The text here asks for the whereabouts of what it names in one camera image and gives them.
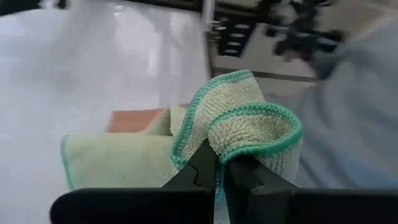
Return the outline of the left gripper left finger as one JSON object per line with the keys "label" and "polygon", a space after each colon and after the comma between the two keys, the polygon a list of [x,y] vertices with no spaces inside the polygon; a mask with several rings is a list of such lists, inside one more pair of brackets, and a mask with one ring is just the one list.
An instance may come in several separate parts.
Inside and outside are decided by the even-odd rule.
{"label": "left gripper left finger", "polygon": [[80,189],[51,206],[51,224],[213,224],[216,154],[204,140],[161,188]]}

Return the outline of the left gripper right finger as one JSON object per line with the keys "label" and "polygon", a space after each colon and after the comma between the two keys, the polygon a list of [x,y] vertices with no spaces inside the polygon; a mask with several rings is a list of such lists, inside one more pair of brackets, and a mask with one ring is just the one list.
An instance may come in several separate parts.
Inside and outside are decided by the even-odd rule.
{"label": "left gripper right finger", "polygon": [[229,161],[231,224],[398,224],[398,190],[302,189],[251,156]]}

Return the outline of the pale green teal-edged towel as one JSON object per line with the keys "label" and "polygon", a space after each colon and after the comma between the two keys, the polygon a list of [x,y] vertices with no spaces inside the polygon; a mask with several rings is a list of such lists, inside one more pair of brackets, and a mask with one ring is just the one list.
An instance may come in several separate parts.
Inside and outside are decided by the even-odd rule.
{"label": "pale green teal-edged towel", "polygon": [[224,196],[225,165],[253,155],[262,165],[293,181],[299,168],[303,126],[287,108],[267,102],[254,75],[239,70],[219,75],[194,95],[170,150],[181,169],[207,139],[217,155],[215,199]]}

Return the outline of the large pale green towel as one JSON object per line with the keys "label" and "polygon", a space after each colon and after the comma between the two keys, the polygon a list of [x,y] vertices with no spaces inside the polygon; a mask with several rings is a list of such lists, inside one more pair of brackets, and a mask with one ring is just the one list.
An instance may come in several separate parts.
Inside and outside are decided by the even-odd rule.
{"label": "large pale green towel", "polygon": [[60,152],[69,188],[163,186],[178,173],[170,149],[186,111],[162,110],[135,133],[65,136]]}

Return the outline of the dusty pink towel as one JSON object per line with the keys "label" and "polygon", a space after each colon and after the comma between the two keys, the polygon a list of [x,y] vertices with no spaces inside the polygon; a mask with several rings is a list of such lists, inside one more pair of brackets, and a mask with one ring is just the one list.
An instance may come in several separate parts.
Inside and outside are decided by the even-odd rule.
{"label": "dusty pink towel", "polygon": [[113,111],[106,128],[107,133],[137,133],[144,130],[150,122],[163,112],[154,110]]}

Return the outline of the person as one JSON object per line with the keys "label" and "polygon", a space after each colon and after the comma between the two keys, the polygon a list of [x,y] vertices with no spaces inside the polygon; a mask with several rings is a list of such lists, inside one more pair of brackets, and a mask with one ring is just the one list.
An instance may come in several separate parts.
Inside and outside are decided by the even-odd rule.
{"label": "person", "polygon": [[311,65],[322,81],[301,92],[302,187],[398,189],[398,18]]}

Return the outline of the black slatted object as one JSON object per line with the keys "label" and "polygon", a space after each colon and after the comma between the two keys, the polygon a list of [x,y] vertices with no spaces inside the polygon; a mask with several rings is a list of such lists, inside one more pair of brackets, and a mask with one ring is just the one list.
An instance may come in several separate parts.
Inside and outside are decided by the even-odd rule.
{"label": "black slatted object", "polygon": [[249,17],[218,14],[215,16],[220,25],[218,32],[218,55],[239,58],[254,30],[255,24]]}

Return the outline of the dark grey desk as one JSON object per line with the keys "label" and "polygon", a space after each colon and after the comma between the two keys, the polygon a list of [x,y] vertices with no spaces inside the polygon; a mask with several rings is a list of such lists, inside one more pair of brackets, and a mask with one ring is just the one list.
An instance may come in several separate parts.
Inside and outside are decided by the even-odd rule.
{"label": "dark grey desk", "polygon": [[331,6],[333,0],[289,0],[296,14],[290,23],[285,23],[284,17],[277,13],[277,5],[281,2],[261,0],[257,6],[259,20],[266,25],[264,34],[268,37],[285,36],[274,45],[274,55],[298,52],[302,59],[308,61],[314,52],[332,53],[344,41],[342,30],[316,30],[318,8]]}

